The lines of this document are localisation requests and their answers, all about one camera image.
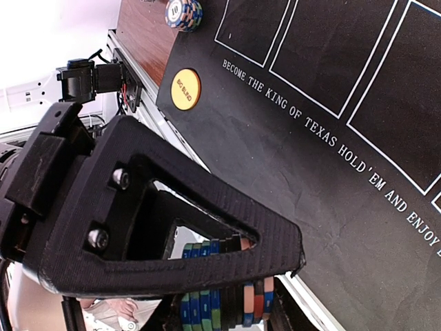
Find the mixed colour chip stack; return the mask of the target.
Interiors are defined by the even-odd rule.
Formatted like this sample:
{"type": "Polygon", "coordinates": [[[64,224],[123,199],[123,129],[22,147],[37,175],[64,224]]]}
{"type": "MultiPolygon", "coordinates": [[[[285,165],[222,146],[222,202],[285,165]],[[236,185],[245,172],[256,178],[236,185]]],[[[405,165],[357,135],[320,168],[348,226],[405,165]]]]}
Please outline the mixed colour chip stack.
{"type": "MultiPolygon", "coordinates": [[[[184,245],[184,259],[248,250],[254,243],[237,234],[184,245]]],[[[223,289],[184,294],[180,318],[184,330],[232,330],[250,328],[270,318],[274,302],[274,278],[248,281],[223,289]]]]}

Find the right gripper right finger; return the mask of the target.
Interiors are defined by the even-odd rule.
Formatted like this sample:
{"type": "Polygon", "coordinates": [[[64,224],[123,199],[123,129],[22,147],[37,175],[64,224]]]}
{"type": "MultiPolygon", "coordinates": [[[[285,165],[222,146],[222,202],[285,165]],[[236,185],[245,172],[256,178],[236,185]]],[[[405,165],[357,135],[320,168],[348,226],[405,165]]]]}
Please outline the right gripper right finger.
{"type": "Polygon", "coordinates": [[[298,315],[298,306],[283,285],[276,286],[274,290],[269,330],[303,330],[301,318],[298,315]]]}

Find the blue white chip stack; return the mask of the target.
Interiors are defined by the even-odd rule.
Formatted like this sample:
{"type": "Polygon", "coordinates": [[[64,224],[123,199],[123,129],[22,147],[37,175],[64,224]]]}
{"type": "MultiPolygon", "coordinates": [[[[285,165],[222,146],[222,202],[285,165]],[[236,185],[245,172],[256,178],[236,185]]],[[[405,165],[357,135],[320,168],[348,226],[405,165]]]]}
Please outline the blue white chip stack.
{"type": "Polygon", "coordinates": [[[192,32],[203,19],[203,8],[197,0],[171,0],[165,8],[165,22],[180,32],[192,32]]]}

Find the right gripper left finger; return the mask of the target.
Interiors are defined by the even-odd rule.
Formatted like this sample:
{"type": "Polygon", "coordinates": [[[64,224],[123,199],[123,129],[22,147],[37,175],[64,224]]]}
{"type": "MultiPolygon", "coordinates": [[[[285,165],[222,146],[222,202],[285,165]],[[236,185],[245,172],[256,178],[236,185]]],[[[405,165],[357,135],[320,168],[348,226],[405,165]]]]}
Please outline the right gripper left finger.
{"type": "Polygon", "coordinates": [[[78,119],[47,119],[22,152],[22,210],[33,229],[22,263],[41,285],[87,297],[161,297],[295,272],[299,227],[208,173],[132,117],[94,141],[78,119]],[[175,223],[244,251],[167,258],[175,223]]]}

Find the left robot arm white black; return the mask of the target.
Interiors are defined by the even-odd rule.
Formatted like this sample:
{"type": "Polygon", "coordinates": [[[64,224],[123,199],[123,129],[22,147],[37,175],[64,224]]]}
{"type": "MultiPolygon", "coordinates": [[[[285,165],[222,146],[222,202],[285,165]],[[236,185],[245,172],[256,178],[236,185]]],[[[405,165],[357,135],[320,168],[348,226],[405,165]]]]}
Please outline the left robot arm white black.
{"type": "Polygon", "coordinates": [[[60,102],[87,103],[95,100],[97,94],[120,92],[132,112],[136,112],[140,104],[141,79],[120,48],[114,49],[113,59],[108,63],[96,64],[92,58],[73,59],[57,71],[62,93],[60,102]]]}

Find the orange big blind button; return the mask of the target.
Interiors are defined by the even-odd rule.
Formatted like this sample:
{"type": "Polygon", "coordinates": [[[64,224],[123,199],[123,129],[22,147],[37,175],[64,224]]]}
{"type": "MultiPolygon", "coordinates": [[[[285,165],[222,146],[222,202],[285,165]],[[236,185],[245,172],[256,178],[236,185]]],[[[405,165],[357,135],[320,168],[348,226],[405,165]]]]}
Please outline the orange big blind button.
{"type": "Polygon", "coordinates": [[[182,69],[173,78],[171,97],[176,108],[182,111],[191,110],[201,95],[201,80],[192,69],[182,69]]]}

